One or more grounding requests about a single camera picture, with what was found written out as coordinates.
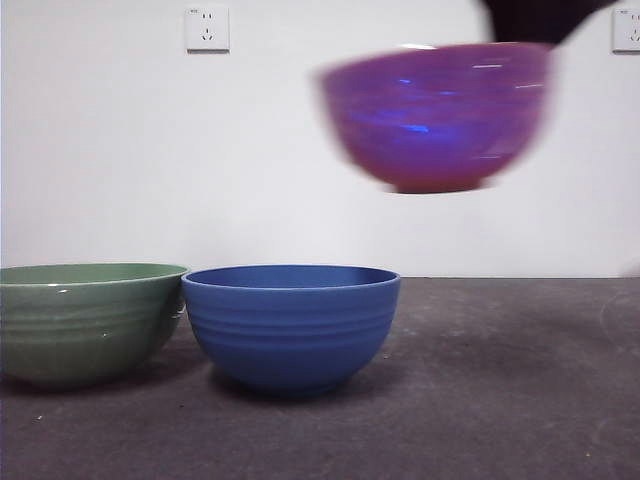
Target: ceramic bowl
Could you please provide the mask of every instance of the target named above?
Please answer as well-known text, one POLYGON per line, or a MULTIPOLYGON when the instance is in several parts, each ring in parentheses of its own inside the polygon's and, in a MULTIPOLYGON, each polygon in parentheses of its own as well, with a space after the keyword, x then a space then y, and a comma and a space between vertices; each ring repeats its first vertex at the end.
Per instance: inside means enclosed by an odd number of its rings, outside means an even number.
POLYGON ((551 48, 408 49, 334 68, 320 85, 351 159, 404 193, 478 188, 532 139, 551 48))
POLYGON ((183 276, 187 312, 203 350, 225 373, 267 393, 334 388, 380 348, 400 278, 385 270, 260 265, 183 276))
POLYGON ((173 334, 187 271, 134 263, 2 269, 3 373, 56 389, 131 370, 173 334))

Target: green bowl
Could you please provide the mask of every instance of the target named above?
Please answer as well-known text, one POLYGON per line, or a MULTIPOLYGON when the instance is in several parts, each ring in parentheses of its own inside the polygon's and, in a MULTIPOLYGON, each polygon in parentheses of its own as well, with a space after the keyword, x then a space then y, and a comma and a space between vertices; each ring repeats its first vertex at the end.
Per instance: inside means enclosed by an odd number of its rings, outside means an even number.
POLYGON ((144 263, 1 269, 3 373, 55 389, 124 374, 173 334, 186 272, 144 263))

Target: electrical outlet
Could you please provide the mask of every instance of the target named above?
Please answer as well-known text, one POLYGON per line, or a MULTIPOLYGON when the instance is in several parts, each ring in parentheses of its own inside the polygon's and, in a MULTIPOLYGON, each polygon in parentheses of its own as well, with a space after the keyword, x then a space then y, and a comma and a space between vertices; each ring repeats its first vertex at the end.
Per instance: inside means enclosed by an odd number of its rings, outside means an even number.
POLYGON ((613 51, 640 53, 640 8, 613 10, 613 51))
POLYGON ((193 5, 185 11, 185 39, 189 53, 229 51, 229 7, 193 5))

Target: blue bowl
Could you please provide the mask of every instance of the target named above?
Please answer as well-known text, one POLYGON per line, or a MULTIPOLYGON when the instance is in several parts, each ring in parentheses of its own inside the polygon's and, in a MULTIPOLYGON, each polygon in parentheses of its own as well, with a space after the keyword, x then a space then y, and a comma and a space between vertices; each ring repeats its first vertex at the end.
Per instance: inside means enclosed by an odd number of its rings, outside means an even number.
POLYGON ((182 277, 193 332, 225 373, 285 396, 331 390, 364 367, 393 319, 400 277, 385 270, 262 265, 182 277))

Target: purple bowl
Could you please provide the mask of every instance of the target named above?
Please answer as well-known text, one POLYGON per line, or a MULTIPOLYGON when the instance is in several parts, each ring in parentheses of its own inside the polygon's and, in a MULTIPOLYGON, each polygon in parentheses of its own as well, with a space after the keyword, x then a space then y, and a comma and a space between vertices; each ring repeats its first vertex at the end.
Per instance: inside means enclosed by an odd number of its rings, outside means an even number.
POLYGON ((378 56, 320 79, 352 160, 402 193, 478 188, 529 143, 551 47, 453 45, 378 56))

